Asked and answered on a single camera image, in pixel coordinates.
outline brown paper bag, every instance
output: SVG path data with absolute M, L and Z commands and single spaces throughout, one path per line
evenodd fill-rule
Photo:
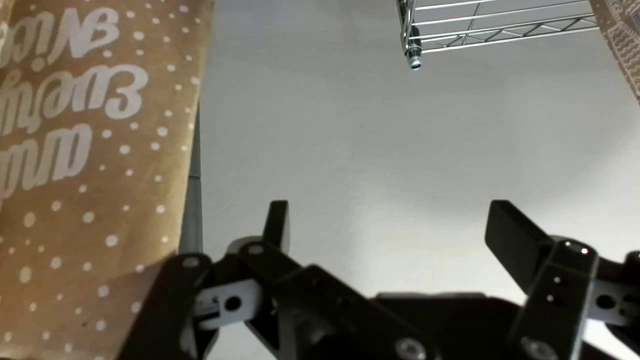
M 592 0 L 597 25 L 640 99 L 640 0 Z
M 0 0 L 0 358 L 113 358 L 175 251 L 208 0 Z

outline white background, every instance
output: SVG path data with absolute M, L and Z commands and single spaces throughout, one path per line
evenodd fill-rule
M 202 139 L 212 257 L 260 231 L 273 198 L 291 206 L 291 256 L 364 294 L 519 302 L 482 248 L 491 198 L 604 256 L 640 248 L 640 106 L 597 31 L 409 72 L 394 0 L 218 0 Z M 234 326 L 214 358 L 270 356 Z

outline metal wire rack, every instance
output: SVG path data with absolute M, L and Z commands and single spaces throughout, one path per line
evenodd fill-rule
M 421 53 L 596 30 L 588 0 L 398 0 L 409 68 Z

